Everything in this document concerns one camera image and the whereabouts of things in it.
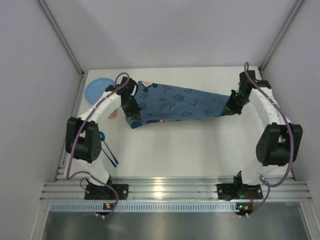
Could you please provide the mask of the orange plastic cup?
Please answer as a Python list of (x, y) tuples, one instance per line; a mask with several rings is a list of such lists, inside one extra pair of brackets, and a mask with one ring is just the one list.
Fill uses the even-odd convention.
[(116, 118), (118, 115), (118, 110), (114, 110), (109, 116), (108, 116), (108, 119), (112, 120), (114, 118)]

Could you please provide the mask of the blue letter-print placemat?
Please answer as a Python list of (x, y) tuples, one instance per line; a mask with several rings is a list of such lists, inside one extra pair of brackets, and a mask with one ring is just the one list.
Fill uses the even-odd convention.
[(132, 128), (163, 122), (218, 118), (228, 95), (191, 88), (139, 81), (134, 96), (141, 108), (140, 120), (126, 118)]

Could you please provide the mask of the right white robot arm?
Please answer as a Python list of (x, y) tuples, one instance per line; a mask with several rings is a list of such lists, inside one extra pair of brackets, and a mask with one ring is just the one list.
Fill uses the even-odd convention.
[(264, 127), (255, 147), (255, 160), (233, 178), (233, 190), (249, 191), (263, 184), (280, 186), (288, 177), (300, 147), (303, 128), (293, 124), (282, 112), (267, 80), (257, 80), (255, 71), (245, 69), (239, 75), (238, 90), (232, 90), (222, 116), (240, 115), (251, 103)]

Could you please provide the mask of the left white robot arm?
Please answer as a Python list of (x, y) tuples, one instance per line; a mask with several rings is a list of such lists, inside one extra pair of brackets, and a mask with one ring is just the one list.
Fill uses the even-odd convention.
[(120, 76), (123, 76), (121, 83), (108, 86), (89, 110), (68, 119), (65, 138), (65, 151), (69, 153), (65, 173), (67, 180), (85, 174), (94, 185), (107, 186), (111, 175), (100, 158), (102, 140), (99, 125), (118, 108), (122, 108), (130, 120), (141, 119), (142, 109), (135, 100), (138, 84), (126, 72), (120, 73), (116, 79)]

